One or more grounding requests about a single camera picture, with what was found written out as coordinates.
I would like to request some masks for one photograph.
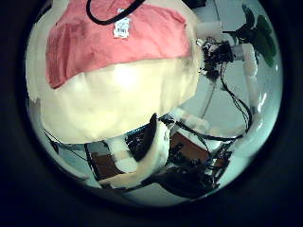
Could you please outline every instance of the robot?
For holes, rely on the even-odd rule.
[[[219,188],[230,148],[262,122],[256,48],[224,40],[220,21],[191,9],[207,3],[192,2],[54,0],[39,18],[27,48],[28,108],[65,171],[129,198],[149,187],[170,204]],[[247,104],[224,80],[234,61],[242,62]],[[183,109],[201,77],[221,81],[245,125],[222,132]],[[94,143],[107,151],[92,153]],[[60,149],[93,174],[68,166]]]

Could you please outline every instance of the green component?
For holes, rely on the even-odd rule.
[[[271,46],[268,44],[266,36],[257,29],[256,38],[253,41],[253,46],[263,56],[265,62],[269,67],[274,66],[274,58],[272,54]]]
[[[246,5],[242,5],[243,11],[246,17],[246,24],[249,28],[255,25],[255,16],[252,10],[250,10]]]
[[[268,36],[273,32],[265,17],[261,15],[258,17],[257,29],[261,30],[264,34]]]

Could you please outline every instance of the pink cloth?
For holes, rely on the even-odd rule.
[[[81,72],[115,63],[189,56],[186,19],[176,10],[143,4],[132,15],[130,36],[114,38],[114,24],[99,26],[86,15],[87,0],[70,0],[50,31],[46,50],[46,80],[58,88]],[[133,0],[93,0],[100,20],[127,8]]]

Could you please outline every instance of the white label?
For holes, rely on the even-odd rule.
[[[124,9],[118,9],[117,12],[120,13]],[[114,38],[121,38],[126,39],[130,36],[129,29],[130,29],[130,22],[131,19],[129,17],[124,17],[123,19],[115,22],[114,28]]]

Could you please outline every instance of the cream foam padding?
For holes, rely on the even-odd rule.
[[[176,9],[187,19],[192,57],[121,63],[80,73],[58,89],[45,79],[45,50],[50,29],[67,6],[54,0],[34,26],[27,47],[27,90],[41,101],[43,127],[65,144],[82,144],[119,136],[148,124],[195,94],[202,53],[196,41],[195,14],[181,0],[148,0]]]
[[[125,142],[125,135],[105,140],[108,149],[115,161],[115,166],[122,172],[135,172],[138,163],[130,153],[130,149]]]
[[[159,171],[169,157],[168,128],[161,121],[157,121],[155,136],[147,154],[137,163],[137,169],[131,173],[117,174],[114,177],[99,181],[100,184],[110,184],[113,188],[131,188],[138,186],[142,181]]]

